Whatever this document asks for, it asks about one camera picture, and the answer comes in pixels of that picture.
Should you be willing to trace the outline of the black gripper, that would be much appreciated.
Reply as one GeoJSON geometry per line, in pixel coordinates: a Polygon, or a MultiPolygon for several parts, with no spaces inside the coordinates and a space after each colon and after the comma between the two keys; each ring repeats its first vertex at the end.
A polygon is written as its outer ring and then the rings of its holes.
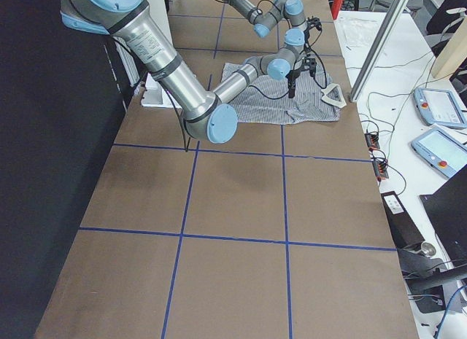
{"type": "Polygon", "coordinates": [[[317,63],[314,58],[305,57],[299,64],[295,63],[287,74],[288,98],[294,98],[296,94],[296,79],[302,72],[308,72],[311,78],[315,78],[317,63]]]}
{"type": "Polygon", "coordinates": [[[319,32],[322,31],[322,23],[318,17],[308,17],[306,19],[306,28],[304,30],[304,37],[308,39],[310,37],[310,31],[317,29],[319,32]]]}

